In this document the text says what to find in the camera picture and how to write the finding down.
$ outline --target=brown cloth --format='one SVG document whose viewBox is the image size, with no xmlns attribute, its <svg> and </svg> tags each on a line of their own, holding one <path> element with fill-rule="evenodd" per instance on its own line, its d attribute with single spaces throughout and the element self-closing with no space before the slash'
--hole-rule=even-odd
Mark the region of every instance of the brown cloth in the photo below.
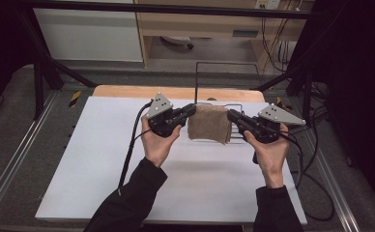
<svg viewBox="0 0 375 232">
<path fill-rule="evenodd" d="M 232 123 L 227 119 L 228 108 L 221 105 L 197 104 L 196 113 L 188 118 L 190 139 L 210 139 L 221 144 L 230 141 Z"/>
</svg>

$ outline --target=human hand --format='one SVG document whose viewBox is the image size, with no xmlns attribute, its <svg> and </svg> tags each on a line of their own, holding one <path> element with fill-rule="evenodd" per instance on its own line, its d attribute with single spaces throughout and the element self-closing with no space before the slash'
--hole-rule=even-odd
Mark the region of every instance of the human hand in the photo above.
<svg viewBox="0 0 375 232">
<path fill-rule="evenodd" d="M 151 129 L 148 119 L 142 116 L 142 132 Z M 160 137 L 151 130 L 142 134 L 143 149 L 145 150 L 145 158 L 153 163 L 156 167 L 160 167 L 166 160 L 170 152 L 173 142 L 179 137 L 181 125 L 176 127 L 169 137 Z"/>
<path fill-rule="evenodd" d="M 287 132 L 288 129 L 284 124 L 280 124 L 280 130 Z M 256 140 L 254 135 L 246 130 L 245 137 L 247 142 L 254 148 L 262 169 L 266 186 L 270 189 L 283 187 L 283 163 L 286 158 L 289 143 L 283 137 L 272 143 L 261 143 Z"/>
</svg>

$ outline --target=white table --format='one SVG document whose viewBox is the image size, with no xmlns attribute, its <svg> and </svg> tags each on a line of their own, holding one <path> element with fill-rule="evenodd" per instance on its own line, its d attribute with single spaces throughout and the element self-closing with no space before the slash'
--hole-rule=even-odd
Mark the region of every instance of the white table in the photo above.
<svg viewBox="0 0 375 232">
<path fill-rule="evenodd" d="M 148 101 L 88 99 L 36 218 L 81 221 L 92 217 L 104 198 L 118 186 L 136 114 Z M 176 107 L 191 102 L 171 101 Z M 236 103 L 240 103 L 248 115 L 256 115 L 267 105 L 261 102 Z M 229 107 L 239 110 L 238 106 Z M 159 190 L 146 222 L 252 224 L 257 213 L 255 190 L 264 186 L 264 179 L 260 168 L 251 161 L 251 146 L 242 139 L 233 139 L 227 145 L 189 140 L 187 131 L 187 127 L 182 128 L 180 138 L 162 166 L 168 180 Z M 143 154 L 138 139 L 125 183 L 143 159 Z M 306 224 L 287 162 L 283 170 L 284 183 L 297 215 L 301 223 Z"/>
</svg>

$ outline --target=black jacket sleeve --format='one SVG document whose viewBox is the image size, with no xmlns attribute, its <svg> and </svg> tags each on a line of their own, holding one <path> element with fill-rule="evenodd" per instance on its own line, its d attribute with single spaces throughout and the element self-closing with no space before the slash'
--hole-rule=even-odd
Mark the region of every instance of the black jacket sleeve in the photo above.
<svg viewBox="0 0 375 232">
<path fill-rule="evenodd" d="M 166 174 L 143 159 L 130 176 L 130 181 L 115 189 L 92 216 L 84 232 L 138 231 L 154 205 L 157 191 Z"/>
<path fill-rule="evenodd" d="M 287 187 L 258 188 L 256 195 L 259 210 L 253 224 L 254 232 L 303 231 Z"/>
</svg>

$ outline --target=person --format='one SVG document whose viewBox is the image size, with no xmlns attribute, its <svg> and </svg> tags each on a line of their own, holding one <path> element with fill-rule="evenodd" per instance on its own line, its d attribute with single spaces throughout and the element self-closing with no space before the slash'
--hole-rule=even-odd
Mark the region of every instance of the person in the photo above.
<svg viewBox="0 0 375 232">
<path fill-rule="evenodd" d="M 142 131 L 150 129 L 145 116 L 141 118 Z M 149 215 L 158 190 L 167 176 L 160 168 L 169 155 L 172 144 L 179 137 L 181 126 L 169 137 L 163 138 L 151 131 L 142 135 L 145 158 L 138 164 L 124 186 L 114 190 L 99 206 L 84 232 L 138 231 Z M 288 131 L 281 124 L 281 131 Z M 265 178 L 266 186 L 256 190 L 258 213 L 253 231 L 303 231 L 283 184 L 282 167 L 289 143 L 280 137 L 269 144 L 258 142 L 245 131 L 247 142 L 254 148 Z"/>
</svg>

